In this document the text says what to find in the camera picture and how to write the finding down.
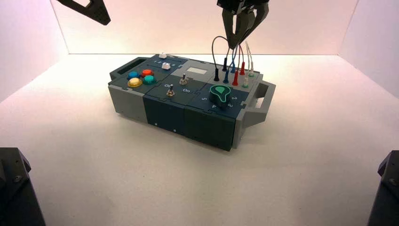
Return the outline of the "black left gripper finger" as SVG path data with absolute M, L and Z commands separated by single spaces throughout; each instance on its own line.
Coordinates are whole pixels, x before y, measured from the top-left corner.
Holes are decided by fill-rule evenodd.
M 108 24 L 111 21 L 103 0 L 91 0 L 89 4 L 89 17 L 100 24 Z
M 90 0 L 88 1 L 87 5 L 82 5 L 80 3 L 78 3 L 75 0 L 58 0 L 58 2 L 60 2 L 62 5 L 88 17 L 89 17 L 89 4 L 90 4 Z

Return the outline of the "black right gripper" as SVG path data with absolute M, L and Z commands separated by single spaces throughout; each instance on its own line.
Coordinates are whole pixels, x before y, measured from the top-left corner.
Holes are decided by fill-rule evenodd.
M 267 17 L 269 0 L 218 0 L 229 48 L 235 49 Z M 233 19 L 236 17 L 236 28 L 233 32 Z

